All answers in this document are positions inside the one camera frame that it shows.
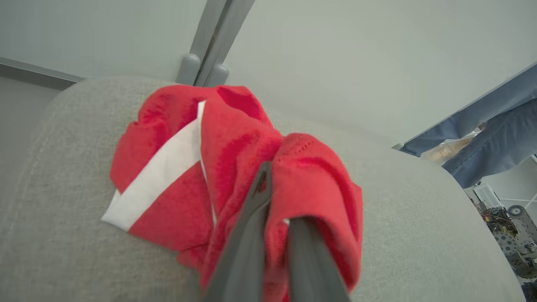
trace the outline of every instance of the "white floor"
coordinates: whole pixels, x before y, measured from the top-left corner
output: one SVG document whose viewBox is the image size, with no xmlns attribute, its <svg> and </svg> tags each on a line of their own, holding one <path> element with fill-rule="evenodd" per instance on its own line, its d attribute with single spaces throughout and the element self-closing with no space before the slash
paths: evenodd
<svg viewBox="0 0 537 302">
<path fill-rule="evenodd" d="M 16 182 L 30 135 L 59 92 L 0 77 L 0 199 Z"/>
</svg>

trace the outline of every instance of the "gray fabric surface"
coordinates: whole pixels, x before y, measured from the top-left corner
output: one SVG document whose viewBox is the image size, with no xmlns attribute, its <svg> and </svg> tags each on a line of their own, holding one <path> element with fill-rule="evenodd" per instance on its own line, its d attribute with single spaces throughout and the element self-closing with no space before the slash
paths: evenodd
<svg viewBox="0 0 537 302">
<path fill-rule="evenodd" d="M 115 144 L 166 82 L 97 80 L 47 109 L 13 199 L 0 204 L 0 301 L 197 301 L 174 255 L 100 221 Z M 331 146 L 364 193 L 353 301 L 524 301 L 481 218 L 441 167 L 319 124 L 268 114 Z"/>
</svg>

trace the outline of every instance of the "white fabric trim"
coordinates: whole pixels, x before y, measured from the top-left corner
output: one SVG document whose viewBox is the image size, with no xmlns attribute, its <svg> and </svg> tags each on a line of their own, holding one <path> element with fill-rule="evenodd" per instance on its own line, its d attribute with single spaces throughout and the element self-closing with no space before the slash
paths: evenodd
<svg viewBox="0 0 537 302">
<path fill-rule="evenodd" d="M 204 112 L 204 109 L 205 109 L 205 102 L 206 101 L 198 103 L 198 118 L 197 118 L 197 121 L 198 121 L 198 124 L 199 124 L 198 127 L 199 127 L 199 132 L 200 132 L 200 148 L 201 148 L 201 120 L 203 118 L 203 112 Z M 201 162 L 201 170 L 203 170 L 203 176 L 205 178 L 205 182 L 207 182 L 207 172 L 205 172 L 205 165 L 203 164 L 203 156 L 200 157 L 200 162 Z M 213 227 L 215 227 L 216 226 L 216 212 L 214 211 L 213 203 L 211 203 L 211 211 L 212 211 L 212 214 L 213 214 Z"/>
<path fill-rule="evenodd" d="M 114 194 L 101 220 L 128 232 L 158 196 L 200 160 L 199 127 L 194 120 L 172 136 L 123 194 Z"/>
</svg>

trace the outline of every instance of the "cloth fold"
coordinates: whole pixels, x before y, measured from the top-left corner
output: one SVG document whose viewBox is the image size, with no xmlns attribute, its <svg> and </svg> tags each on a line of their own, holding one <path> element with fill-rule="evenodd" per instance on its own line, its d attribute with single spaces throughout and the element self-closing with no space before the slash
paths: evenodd
<svg viewBox="0 0 537 302">
<path fill-rule="evenodd" d="M 282 136 L 244 87 L 174 85 L 153 93 L 116 148 L 110 177 L 117 192 L 103 220 L 178 251 L 205 287 L 265 161 L 273 162 L 273 198 L 264 300 L 288 300 L 284 220 L 302 216 L 316 218 L 351 290 L 360 270 L 360 187 L 313 136 Z"/>
</svg>

